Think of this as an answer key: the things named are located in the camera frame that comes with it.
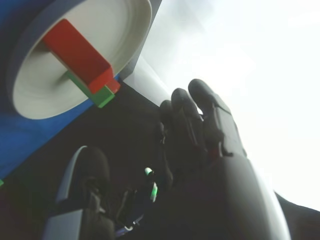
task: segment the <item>green light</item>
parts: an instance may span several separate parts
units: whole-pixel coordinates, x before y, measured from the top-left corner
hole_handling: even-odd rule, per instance
[[[150,196],[150,199],[151,199],[153,202],[156,201],[157,193],[158,193],[158,186],[157,186],[156,183],[153,183],[153,189],[152,189],[151,196]]]
[[[149,175],[149,173],[152,173],[153,171],[152,171],[152,169],[150,168],[150,167],[146,167],[145,169],[144,169],[144,172],[145,172],[145,175]]]

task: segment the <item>black surface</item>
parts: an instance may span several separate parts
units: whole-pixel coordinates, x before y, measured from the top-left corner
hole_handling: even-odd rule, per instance
[[[0,239],[40,239],[65,168],[83,145],[99,147],[108,157],[111,208],[117,209],[126,187],[143,183],[144,168],[157,168],[153,131],[158,120],[158,107],[125,84],[104,108],[79,116],[4,180]],[[278,199],[293,240],[320,239],[318,211]]]

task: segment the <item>white plate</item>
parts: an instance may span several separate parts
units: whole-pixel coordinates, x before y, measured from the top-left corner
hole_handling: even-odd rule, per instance
[[[68,19],[108,60],[116,75],[144,40],[151,16],[149,0],[53,2],[21,35],[10,59],[6,82],[16,111],[29,119],[45,119],[87,99],[41,42],[58,21]]]

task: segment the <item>wooden block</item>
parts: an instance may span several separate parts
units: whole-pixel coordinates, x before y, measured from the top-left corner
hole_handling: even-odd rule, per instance
[[[42,41],[92,94],[105,85],[118,91],[120,85],[114,79],[111,65],[67,19],[57,23]]]
[[[104,107],[114,97],[114,93],[106,86],[103,86],[98,92],[92,94],[90,90],[70,71],[67,72],[67,76],[74,82],[75,85],[98,107]]]

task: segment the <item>green block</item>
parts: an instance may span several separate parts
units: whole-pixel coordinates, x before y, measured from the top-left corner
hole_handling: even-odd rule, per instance
[[[98,108],[104,107],[115,97],[114,93],[110,91],[107,86],[101,88],[97,93],[92,94],[90,90],[71,72],[68,71],[67,76]]]

